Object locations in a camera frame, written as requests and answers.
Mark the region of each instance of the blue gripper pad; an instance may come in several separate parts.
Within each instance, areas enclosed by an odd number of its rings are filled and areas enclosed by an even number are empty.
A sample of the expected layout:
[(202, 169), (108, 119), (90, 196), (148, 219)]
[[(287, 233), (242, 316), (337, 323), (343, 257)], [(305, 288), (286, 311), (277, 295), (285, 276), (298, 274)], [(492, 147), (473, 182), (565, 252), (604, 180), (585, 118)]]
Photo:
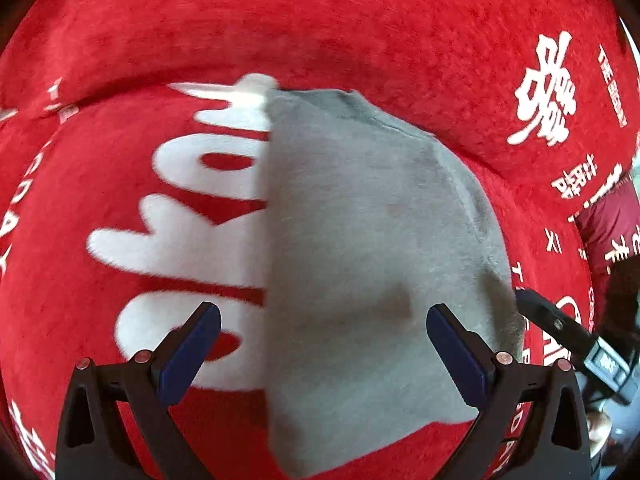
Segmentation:
[(427, 313), (427, 334), (468, 406), (483, 410), (495, 378), (492, 350), (475, 332), (468, 332), (445, 304)]
[(171, 332), (160, 343), (157, 350), (163, 347), (165, 341), (170, 343), (167, 349), (173, 350), (158, 374), (156, 396), (163, 406), (169, 407), (180, 402), (220, 335), (221, 325), (218, 307), (203, 301), (180, 330)]

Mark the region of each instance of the red fleece blanket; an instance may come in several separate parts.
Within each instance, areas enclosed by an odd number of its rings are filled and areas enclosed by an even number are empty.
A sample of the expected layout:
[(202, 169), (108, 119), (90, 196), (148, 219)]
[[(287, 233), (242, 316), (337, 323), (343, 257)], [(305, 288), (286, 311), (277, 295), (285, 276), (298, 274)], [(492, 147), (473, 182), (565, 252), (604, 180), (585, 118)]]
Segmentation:
[[(638, 73), (617, 30), (609, 0), (38, 0), (0, 58), (0, 107), (18, 110), (0, 122), (0, 367), (34, 468), (52, 478), (78, 358), (120, 362), (217, 298), (225, 333), (172, 415), (218, 480), (283, 478), (266, 439), (264, 270), (252, 258), (251, 213), (266, 203), (247, 184), (268, 134), (194, 120), (227, 106), (223, 89), (207, 100), (167, 84), (255, 72), (282, 88), (357, 89), (434, 132), (485, 188), (514, 286), (591, 327), (568, 218), (635, 150)], [(225, 143), (237, 137), (258, 141)], [(160, 147), (177, 176), (160, 171)], [(154, 208), (158, 194), (168, 206)], [(137, 241), (96, 246), (95, 232)], [(190, 262), (202, 232), (219, 239), (224, 272)], [(530, 327), (523, 360), (562, 355)], [(318, 479), (431, 478), (466, 428), (431, 424)]]

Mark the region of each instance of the gray cloth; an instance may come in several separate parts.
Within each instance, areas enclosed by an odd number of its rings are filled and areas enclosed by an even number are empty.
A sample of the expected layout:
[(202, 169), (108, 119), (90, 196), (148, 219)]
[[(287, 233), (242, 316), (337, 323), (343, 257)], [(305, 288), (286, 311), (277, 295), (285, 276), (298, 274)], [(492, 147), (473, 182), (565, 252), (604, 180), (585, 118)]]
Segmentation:
[(631, 168), (631, 171), (629, 171), (629, 177), (631, 177), (631, 182), (636, 190), (636, 195), (638, 196), (638, 200), (640, 200), (640, 166)]
[(475, 417), (426, 335), (446, 303), (520, 357), (494, 212), (431, 134), (356, 92), (274, 92), (268, 156), (270, 447), (300, 478)]

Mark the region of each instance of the screw head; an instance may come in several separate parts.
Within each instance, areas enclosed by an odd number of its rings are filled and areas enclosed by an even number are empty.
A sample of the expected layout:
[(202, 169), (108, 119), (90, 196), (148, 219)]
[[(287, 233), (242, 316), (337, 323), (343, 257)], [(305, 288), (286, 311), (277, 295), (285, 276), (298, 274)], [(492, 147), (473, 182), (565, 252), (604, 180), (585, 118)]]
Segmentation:
[(151, 350), (140, 350), (133, 356), (133, 360), (142, 365), (149, 362), (151, 355)]
[(573, 368), (573, 365), (564, 358), (558, 359), (558, 361), (556, 361), (556, 364), (558, 364), (558, 368), (560, 368), (563, 372), (568, 372), (569, 370), (571, 370), (571, 368)]
[(510, 365), (513, 363), (513, 357), (508, 352), (498, 352), (495, 355), (495, 359), (502, 365)]
[(91, 359), (89, 359), (88, 357), (82, 357), (78, 359), (78, 362), (76, 363), (76, 368), (78, 370), (86, 370), (90, 364), (91, 364)]

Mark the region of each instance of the red fabric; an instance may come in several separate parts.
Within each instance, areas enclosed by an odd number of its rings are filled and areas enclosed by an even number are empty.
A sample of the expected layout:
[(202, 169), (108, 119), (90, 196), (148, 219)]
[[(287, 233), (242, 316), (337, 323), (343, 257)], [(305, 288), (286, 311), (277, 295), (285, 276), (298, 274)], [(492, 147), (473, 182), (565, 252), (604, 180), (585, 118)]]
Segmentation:
[(589, 256), (595, 294), (595, 322), (604, 313), (614, 263), (640, 252), (640, 203), (630, 178), (575, 218)]
[(6, 397), (4, 395), (4, 384), (2, 384), (2, 375), (0, 375), (0, 424), (5, 428), (8, 428), (8, 433), (11, 434), (11, 418), (9, 416), (8, 406), (6, 403)]
[[(637, 71), (616, 29), (609, 0), (37, 1), (0, 58), (0, 106), (19, 110), (0, 123), (0, 206), (12, 212), (6, 221), (19, 218), (0, 237), (0, 256), (11, 247), (0, 282), (0, 365), (20, 423), (36, 430), (46, 448), (48, 462), (39, 463), (44, 478), (44, 466), (54, 463), (48, 453), (55, 448), (72, 365), (84, 355), (98, 363), (123, 360), (116, 325), (126, 305), (152, 292), (159, 299), (191, 292), (262, 308), (263, 286), (184, 277), (180, 268), (178, 278), (137, 272), (87, 251), (97, 230), (153, 235), (139, 210), (148, 197), (156, 201), (153, 214), (159, 204), (181, 212), (186, 207), (211, 229), (265, 207), (264, 200), (194, 191), (159, 176), (154, 153), (172, 139), (197, 133), (266, 138), (194, 120), (197, 111), (224, 103), (166, 84), (231, 85), (257, 72), (283, 88), (355, 88), (387, 112), (434, 132), (485, 188), (518, 272), (514, 286), (535, 288), (589, 326), (589, 270), (567, 217), (596, 194), (616, 164), (629, 165), (640, 128)], [(506, 139), (528, 122), (517, 116), (514, 93), (527, 68), (540, 69), (540, 35), (557, 43), (562, 31), (572, 35), (562, 63), (575, 85), (575, 113), (563, 115), (569, 135), (548, 146), (535, 129), (512, 146)], [(607, 89), (600, 46), (618, 93)], [(59, 78), (57, 98), (47, 90)], [(613, 96), (622, 102), (625, 126)], [(45, 110), (55, 103), (77, 104), (79, 112), (61, 124), (55, 111)], [(562, 199), (551, 182), (588, 155), (596, 175), (579, 196)], [(245, 159), (204, 162), (233, 171)], [(23, 179), (33, 179), (30, 188), (11, 204)], [(193, 220), (193, 214), (186, 217)], [(172, 236), (158, 249), (166, 256), (162, 264), (175, 260), (188, 267), (183, 249), (193, 232)], [(149, 326), (160, 330), (154, 312), (149, 316)], [(241, 335), (228, 336), (211, 366), (247, 343)], [(525, 360), (552, 362), (561, 353), (536, 327), (527, 332)], [(283, 478), (268, 453), (259, 388), (192, 388), (172, 413), (218, 480)], [(318, 479), (431, 478), (467, 427), (431, 424)], [(155, 472), (138, 438), (135, 444)]]

